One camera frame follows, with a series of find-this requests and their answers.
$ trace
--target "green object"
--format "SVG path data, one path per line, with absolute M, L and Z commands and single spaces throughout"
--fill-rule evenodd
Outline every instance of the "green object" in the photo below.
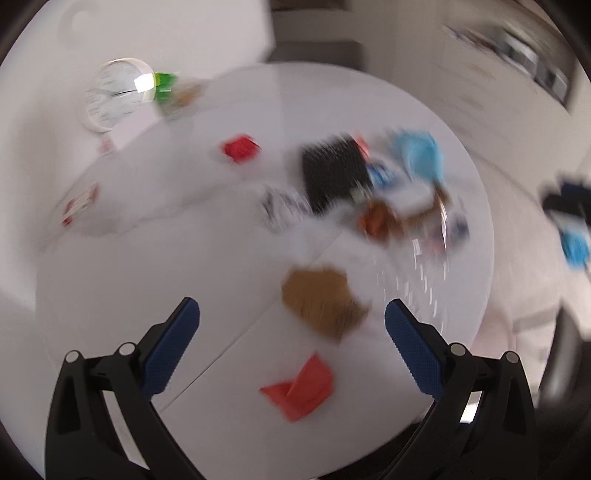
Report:
M 156 80 L 156 93 L 154 98 L 156 98 L 156 101 L 162 105 L 170 100 L 170 97 L 173 94 L 173 85 L 178 80 L 178 77 L 174 73 L 156 72 L 154 73 L 154 78 Z

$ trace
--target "black square object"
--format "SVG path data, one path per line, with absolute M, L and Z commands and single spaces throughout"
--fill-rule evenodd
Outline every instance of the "black square object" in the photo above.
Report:
M 350 135 L 304 147 L 301 166 L 308 200 L 317 215 L 333 200 L 349 199 L 353 189 L 372 185 L 365 159 Z

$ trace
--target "clock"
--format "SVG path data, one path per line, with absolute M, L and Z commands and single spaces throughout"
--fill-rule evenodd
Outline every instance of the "clock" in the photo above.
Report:
M 108 132 L 137 107 L 154 99 L 155 78 L 150 66 L 138 59 L 105 63 L 86 91 L 84 123 Z

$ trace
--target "round white table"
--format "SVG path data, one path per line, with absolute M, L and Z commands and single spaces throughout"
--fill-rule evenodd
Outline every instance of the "round white table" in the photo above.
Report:
M 57 206 L 37 284 L 48 352 L 56 365 L 73 348 L 107 355 L 191 296 L 200 304 L 200 327 L 168 388 L 153 399 L 189 458 L 208 480 L 328 473 L 384 444 L 430 402 L 385 331 L 391 299 L 413 304 L 448 342 L 474 340 L 493 267 L 484 188 L 443 121 L 404 91 L 359 72 L 253 66 L 214 80 L 197 110 L 96 160 Z M 470 239 L 447 262 L 414 258 L 411 239 L 387 249 L 367 242 L 337 213 L 306 218 L 279 235 L 264 226 L 264 185 L 303 188 L 303 144 L 358 132 L 373 157 L 385 158 L 384 138 L 400 128 L 431 132 L 446 158 L 446 186 L 465 210 Z M 255 138 L 261 153 L 236 165 L 219 145 L 240 133 Z M 101 187 L 97 203 L 61 228 L 65 203 L 94 182 Z M 421 195 L 407 183 L 389 199 L 404 208 Z M 355 296 L 372 302 L 363 325 L 340 344 L 282 305 L 281 283 L 294 264 L 335 265 L 347 272 Z M 293 378 L 313 352 L 333 370 L 335 391 L 289 423 L 258 390 Z

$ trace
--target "brown paper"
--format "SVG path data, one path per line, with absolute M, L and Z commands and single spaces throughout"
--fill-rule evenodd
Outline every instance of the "brown paper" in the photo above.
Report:
M 292 270 L 282 288 L 284 305 L 317 332 L 341 340 L 361 324 L 369 307 L 352 297 L 344 272 Z

